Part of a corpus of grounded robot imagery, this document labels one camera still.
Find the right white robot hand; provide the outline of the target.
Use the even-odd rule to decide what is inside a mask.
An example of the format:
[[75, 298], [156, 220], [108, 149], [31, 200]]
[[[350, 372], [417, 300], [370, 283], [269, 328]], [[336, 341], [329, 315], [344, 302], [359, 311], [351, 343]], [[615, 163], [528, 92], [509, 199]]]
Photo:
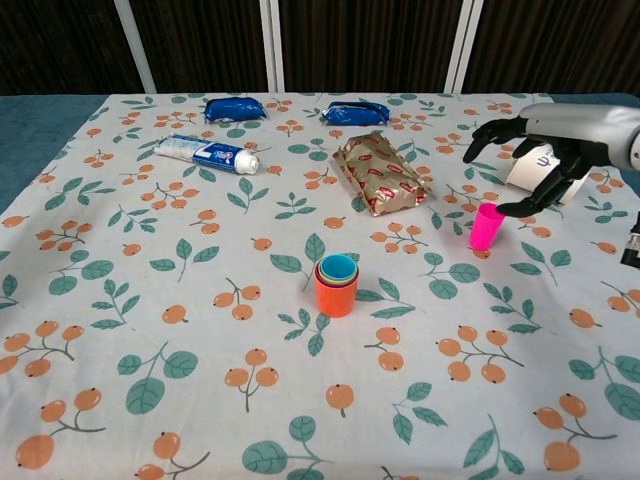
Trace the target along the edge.
[[637, 108], [542, 103], [530, 105], [511, 119], [492, 120], [480, 126], [464, 153], [463, 162], [473, 162], [490, 144], [513, 139], [522, 143], [513, 156], [549, 145], [559, 164], [519, 202], [504, 203], [497, 211], [522, 218], [537, 214], [560, 200], [572, 183], [594, 167], [639, 169], [639, 110]]

